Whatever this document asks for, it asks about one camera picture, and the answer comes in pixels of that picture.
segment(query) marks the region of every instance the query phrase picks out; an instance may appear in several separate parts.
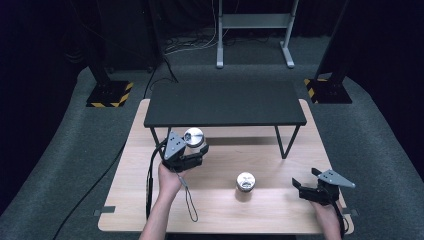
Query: dark background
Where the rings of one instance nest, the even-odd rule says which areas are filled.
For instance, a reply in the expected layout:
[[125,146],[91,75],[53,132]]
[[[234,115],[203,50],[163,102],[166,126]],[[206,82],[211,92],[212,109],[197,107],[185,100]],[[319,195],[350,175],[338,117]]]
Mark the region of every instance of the dark background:
[[[0,213],[19,191],[54,136],[77,75],[87,66],[84,49],[72,34],[73,22],[64,2],[0,2]],[[119,7],[111,1],[74,1],[81,21],[94,31],[87,34],[103,66],[151,70],[162,60],[157,52],[161,48],[158,43],[172,35],[213,24],[210,18],[205,18],[205,14],[210,14],[210,1],[154,2],[155,12],[151,13],[146,8],[147,1],[120,1]],[[232,12],[237,3],[224,2],[227,12]],[[323,59],[326,67],[322,73],[337,71],[341,59],[351,60],[347,76],[369,92],[423,178],[420,123],[424,4],[400,0],[350,1],[340,28],[333,31],[343,3],[300,1],[293,36],[334,33]],[[143,14],[140,18],[130,15],[131,10],[125,6],[132,6],[133,11],[139,8]],[[282,7],[289,10],[291,2],[246,1],[238,12],[272,12]],[[137,35],[135,30],[141,29],[139,26],[143,27],[142,35]],[[127,41],[127,48],[119,50],[95,33],[119,44]],[[270,32],[251,30],[233,34],[264,36]]]

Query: wooden table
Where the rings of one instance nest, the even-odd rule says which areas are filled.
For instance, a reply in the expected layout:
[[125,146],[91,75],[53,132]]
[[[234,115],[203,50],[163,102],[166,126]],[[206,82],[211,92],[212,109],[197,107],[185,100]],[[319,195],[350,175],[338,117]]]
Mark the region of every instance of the wooden table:
[[[141,231],[146,223],[146,175],[155,148],[150,130],[143,126],[149,100],[140,103],[127,144],[115,174],[99,228],[103,231]],[[203,165],[186,176],[193,203],[199,215],[192,222],[183,189],[171,208],[168,232],[228,234],[317,234],[321,230],[310,204],[299,198],[292,177],[302,185],[316,187],[311,168],[331,168],[312,114],[305,100],[300,100],[307,118],[293,144],[290,155],[281,159],[274,127],[208,127],[202,128],[210,145]],[[293,126],[279,127],[283,144],[291,138]],[[187,128],[173,128],[180,136]],[[164,139],[166,129],[158,129]],[[154,162],[153,201],[158,194],[157,166]],[[250,172],[256,186],[250,193],[236,190],[236,178]],[[343,196],[340,202],[346,207]],[[350,215],[345,215],[351,233]]]

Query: black platform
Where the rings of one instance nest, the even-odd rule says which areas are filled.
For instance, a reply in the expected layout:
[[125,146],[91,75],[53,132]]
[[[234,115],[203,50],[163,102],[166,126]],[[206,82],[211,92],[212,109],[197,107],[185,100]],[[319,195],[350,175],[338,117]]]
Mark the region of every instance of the black platform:
[[[274,126],[286,158],[306,118],[291,82],[195,82],[156,84],[144,126],[222,127]],[[278,126],[296,126],[284,152]]]

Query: forearm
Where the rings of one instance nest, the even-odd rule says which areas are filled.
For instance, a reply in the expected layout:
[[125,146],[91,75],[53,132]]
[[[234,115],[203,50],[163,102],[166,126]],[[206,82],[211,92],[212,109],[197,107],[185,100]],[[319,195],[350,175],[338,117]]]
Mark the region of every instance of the forearm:
[[158,197],[150,217],[144,226],[140,240],[164,240],[168,226],[169,212],[174,198]]

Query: metal stand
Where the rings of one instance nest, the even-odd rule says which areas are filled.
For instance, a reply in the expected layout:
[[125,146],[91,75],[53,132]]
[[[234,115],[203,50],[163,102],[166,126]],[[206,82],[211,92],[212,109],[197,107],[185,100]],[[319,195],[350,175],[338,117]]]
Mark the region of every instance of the metal stand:
[[120,107],[125,104],[132,83],[128,81],[111,81],[105,69],[100,64],[97,52],[89,39],[87,30],[83,26],[77,9],[72,0],[65,0],[66,7],[74,22],[73,32],[75,40],[84,53],[85,60],[90,68],[97,85],[87,99],[87,107]]
[[283,14],[223,14],[222,0],[219,0],[218,15],[218,47],[216,67],[224,67],[224,49],[222,45],[222,29],[241,28],[286,28],[284,41],[280,42],[287,67],[294,68],[294,62],[288,49],[290,35],[299,0],[294,0],[290,13]]
[[349,94],[343,87],[343,79],[347,75],[352,62],[355,59],[353,56],[355,56],[355,54],[359,51],[358,44],[352,44],[345,50],[344,57],[341,59],[339,67],[331,74],[329,79],[318,79],[319,75],[323,71],[323,65],[325,65],[325,60],[329,55],[329,48],[333,43],[334,36],[337,33],[348,4],[349,0],[346,0],[339,19],[337,20],[336,27],[334,28],[333,36],[331,37],[330,43],[327,46],[314,78],[305,79],[305,85],[313,103],[352,103]]

